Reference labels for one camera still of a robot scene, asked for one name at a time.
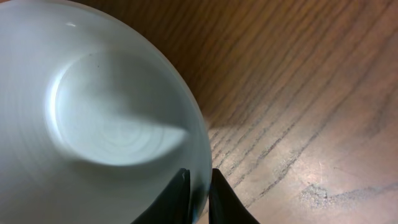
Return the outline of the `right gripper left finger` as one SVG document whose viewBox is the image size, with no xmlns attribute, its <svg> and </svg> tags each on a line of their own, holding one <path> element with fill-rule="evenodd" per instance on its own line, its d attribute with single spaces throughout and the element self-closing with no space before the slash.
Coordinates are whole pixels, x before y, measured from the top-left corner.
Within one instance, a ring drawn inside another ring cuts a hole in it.
<svg viewBox="0 0 398 224">
<path fill-rule="evenodd" d="M 179 169 L 154 202 L 132 224 L 187 224 L 190 171 Z"/>
</svg>

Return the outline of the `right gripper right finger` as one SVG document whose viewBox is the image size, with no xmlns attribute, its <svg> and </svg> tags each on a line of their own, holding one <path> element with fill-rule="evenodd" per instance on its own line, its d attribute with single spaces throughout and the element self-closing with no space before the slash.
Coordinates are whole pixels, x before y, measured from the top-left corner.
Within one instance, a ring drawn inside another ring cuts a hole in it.
<svg viewBox="0 0 398 224">
<path fill-rule="evenodd" d="M 241 203 L 219 169 L 212 169 L 209 224 L 259 224 Z"/>
</svg>

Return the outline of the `grey bowl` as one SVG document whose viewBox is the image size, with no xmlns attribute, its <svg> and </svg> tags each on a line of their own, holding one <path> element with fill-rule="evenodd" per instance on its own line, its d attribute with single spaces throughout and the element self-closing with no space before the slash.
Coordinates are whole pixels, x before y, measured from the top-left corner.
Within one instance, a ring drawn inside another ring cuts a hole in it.
<svg viewBox="0 0 398 224">
<path fill-rule="evenodd" d="M 205 122 L 145 37 L 77 2 L 1 4 L 2 223 L 131 223 L 181 168 L 198 218 Z"/>
</svg>

